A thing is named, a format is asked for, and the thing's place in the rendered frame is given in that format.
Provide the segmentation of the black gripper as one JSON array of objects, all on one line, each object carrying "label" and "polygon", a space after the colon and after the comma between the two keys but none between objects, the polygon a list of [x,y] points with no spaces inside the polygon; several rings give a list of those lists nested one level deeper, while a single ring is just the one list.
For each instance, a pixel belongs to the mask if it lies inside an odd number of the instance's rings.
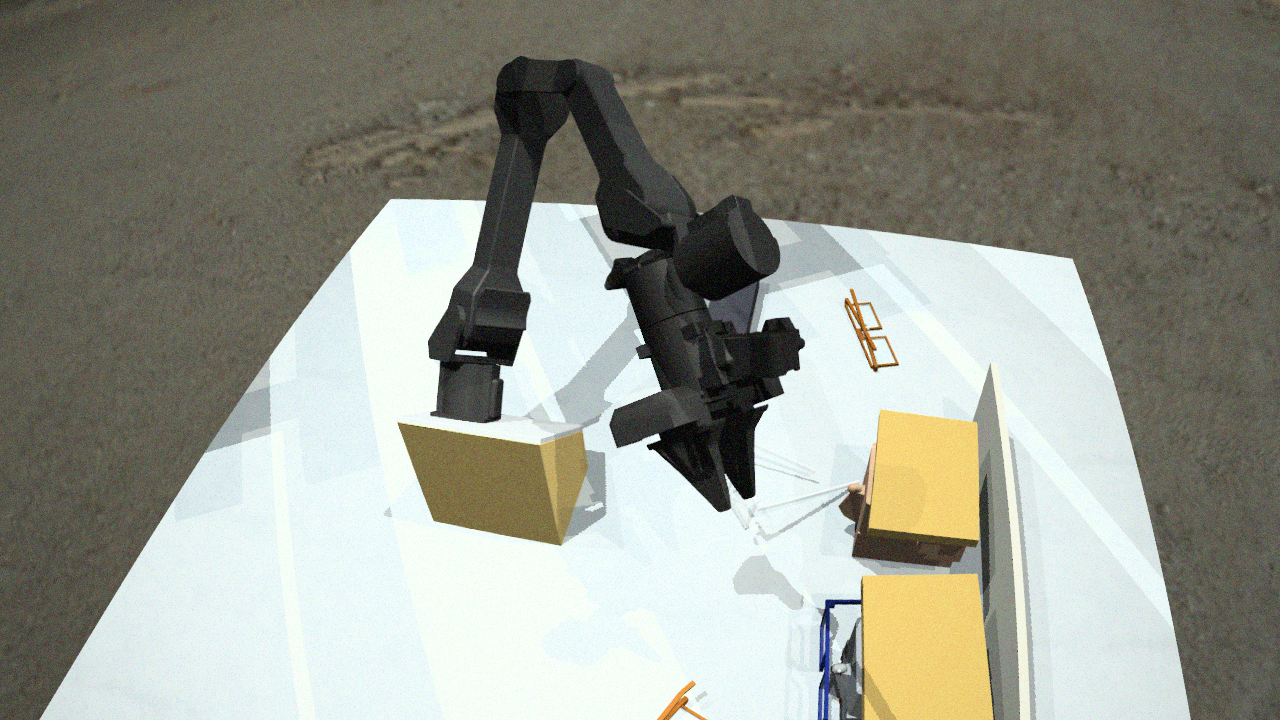
[{"label": "black gripper", "polygon": [[611,433],[617,448],[659,434],[646,445],[669,462],[718,512],[731,509],[724,475],[746,500],[756,496],[755,428],[769,404],[785,395],[780,377],[728,377],[718,389],[705,375],[699,338],[703,325],[723,331],[709,309],[684,313],[643,331],[639,359],[652,359],[660,392],[614,409]]}]

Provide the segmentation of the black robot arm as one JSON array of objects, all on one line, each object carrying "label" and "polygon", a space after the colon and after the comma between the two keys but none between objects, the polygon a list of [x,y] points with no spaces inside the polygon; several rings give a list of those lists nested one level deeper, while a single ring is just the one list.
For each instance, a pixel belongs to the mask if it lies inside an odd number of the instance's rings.
[{"label": "black robot arm", "polygon": [[[641,332],[708,309],[705,299],[719,301],[778,270],[780,243],[750,200],[730,195],[699,214],[684,186],[653,160],[607,68],[516,56],[498,73],[493,110],[500,145],[474,264],[428,340],[429,357],[440,361],[430,416],[500,420],[500,365],[513,366],[532,302],[518,281],[529,214],[547,141],[570,111],[596,165],[595,200],[607,238],[652,249],[616,258],[604,284],[627,290]],[[703,325],[699,338],[704,373],[717,383],[710,389],[730,383],[724,372],[745,380],[800,370],[806,342],[790,316],[765,320],[762,332],[721,325],[719,336]]]}]

